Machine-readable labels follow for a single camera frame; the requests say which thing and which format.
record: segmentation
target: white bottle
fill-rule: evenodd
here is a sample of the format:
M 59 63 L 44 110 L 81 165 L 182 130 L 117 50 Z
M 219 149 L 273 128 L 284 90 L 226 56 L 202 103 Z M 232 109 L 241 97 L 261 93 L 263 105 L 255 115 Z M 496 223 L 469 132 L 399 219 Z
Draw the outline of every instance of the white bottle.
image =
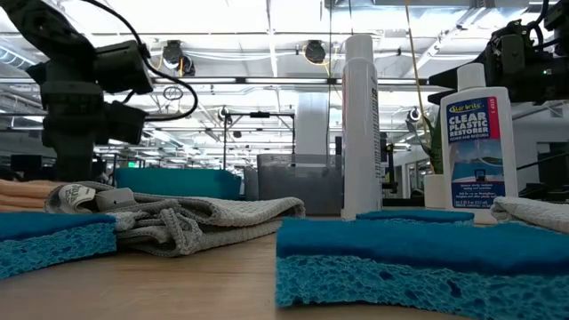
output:
M 504 87 L 486 87 L 484 66 L 458 69 L 458 92 L 441 99 L 446 208 L 494 223 L 496 196 L 517 196 L 511 105 Z
M 370 36 L 346 40 L 342 86 L 341 217 L 353 219 L 360 213 L 381 210 L 380 117 Z

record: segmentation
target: blue sponge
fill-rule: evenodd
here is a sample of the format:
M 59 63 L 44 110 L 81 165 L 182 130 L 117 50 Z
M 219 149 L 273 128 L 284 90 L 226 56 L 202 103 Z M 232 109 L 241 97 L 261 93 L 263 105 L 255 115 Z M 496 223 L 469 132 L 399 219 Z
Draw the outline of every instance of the blue sponge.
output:
M 566 248 L 569 236 L 518 224 L 286 220 L 276 304 L 365 301 L 479 319 L 566 319 Z
M 389 223 L 456 223 L 474 224 L 474 213 L 448 212 L 442 210 L 397 210 L 358 214 L 358 220 L 385 220 Z
M 115 218 L 40 212 L 0 214 L 0 279 L 116 251 Z

